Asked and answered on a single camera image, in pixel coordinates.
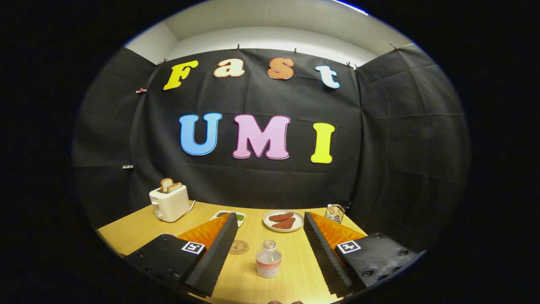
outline bread slice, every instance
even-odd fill
[[[178,189],[180,187],[182,187],[182,183],[176,183],[176,184],[174,184],[172,186],[168,186],[167,187],[167,192],[171,193],[171,192],[175,191],[176,189]]]
[[[166,178],[166,179],[162,179],[159,184],[161,185],[161,192],[168,193],[167,187],[174,184],[174,183],[173,183],[172,179]]]

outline meat slice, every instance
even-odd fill
[[[283,214],[272,215],[268,219],[271,220],[272,222],[282,222],[284,220],[287,220],[288,218],[290,218],[293,215],[294,214],[292,212],[287,212],[287,213],[283,213]]]
[[[294,217],[289,217],[288,219],[282,221],[281,223],[272,225],[272,227],[279,228],[279,229],[291,229],[295,220],[296,219]]]

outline bottle label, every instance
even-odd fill
[[[280,266],[281,261],[274,264],[264,264],[257,261],[257,273],[259,276],[269,279],[278,275]]]

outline white wall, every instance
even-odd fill
[[[159,22],[133,39],[126,48],[154,64],[167,58],[167,53],[178,44],[178,39],[163,22]]]
[[[317,57],[332,59],[351,66],[361,66],[377,56],[353,44],[314,32],[291,28],[245,27],[208,32],[183,39],[174,45],[168,60],[213,50],[278,49],[296,51]]]

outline white toaster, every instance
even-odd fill
[[[163,193],[161,188],[158,188],[150,191],[148,195],[156,217],[162,221],[172,223],[190,209],[190,201],[187,198],[185,185],[171,193]]]

